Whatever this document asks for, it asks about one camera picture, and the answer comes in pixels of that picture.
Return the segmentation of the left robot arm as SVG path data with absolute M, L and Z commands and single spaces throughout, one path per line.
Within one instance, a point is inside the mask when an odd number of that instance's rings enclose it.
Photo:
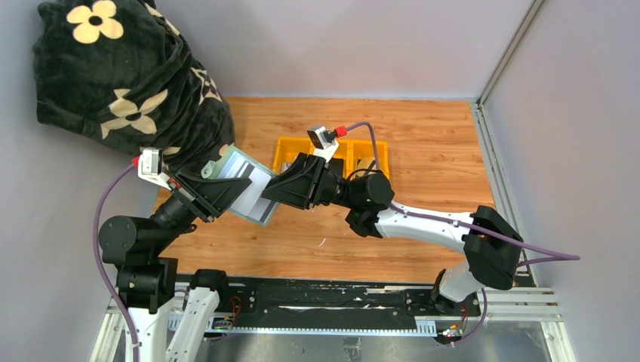
M 162 252 L 194 230 L 200 219 L 212 222 L 251 184 L 247 177 L 193 180 L 161 173 L 145 176 L 171 196 L 147 218 L 113 216 L 97 230 L 104 263 L 117 269 L 114 300 L 127 324 L 127 361 L 194 361 L 214 311 L 230 302 L 229 281 L 221 270 L 199 269 L 187 289 L 184 312 L 172 339 L 168 322 L 174 307 L 178 261 Z

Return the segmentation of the green card holder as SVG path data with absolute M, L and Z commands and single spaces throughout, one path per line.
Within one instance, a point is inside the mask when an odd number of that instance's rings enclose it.
M 229 211 L 260 226 L 267 226 L 278 202 L 263 197 L 275 172 L 235 146 L 229 146 L 217 161 L 208 161 L 201 169 L 206 180 L 225 180 L 236 193 Z

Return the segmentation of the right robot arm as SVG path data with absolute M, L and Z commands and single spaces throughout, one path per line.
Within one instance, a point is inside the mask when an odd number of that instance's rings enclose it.
M 349 211 L 349 228 L 363 238 L 407 238 L 460 253 L 464 260 L 438 273 L 429 296 L 431 305 L 442 311 L 480 289 L 510 290 L 515 283 L 523 240 L 492 207 L 443 213 L 398 204 L 384 173 L 344 177 L 333 172 L 325 159 L 305 153 L 273 177 L 262 196 L 302 210 L 340 205 Z

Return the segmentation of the white magnetic stripe card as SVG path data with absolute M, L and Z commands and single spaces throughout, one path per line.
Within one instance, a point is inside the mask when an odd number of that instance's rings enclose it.
M 251 181 L 229 210 L 257 225 L 268 225 L 278 203 L 263 198 L 262 193 L 276 176 L 275 172 L 239 149 L 230 149 L 223 160 L 218 179 L 248 178 Z

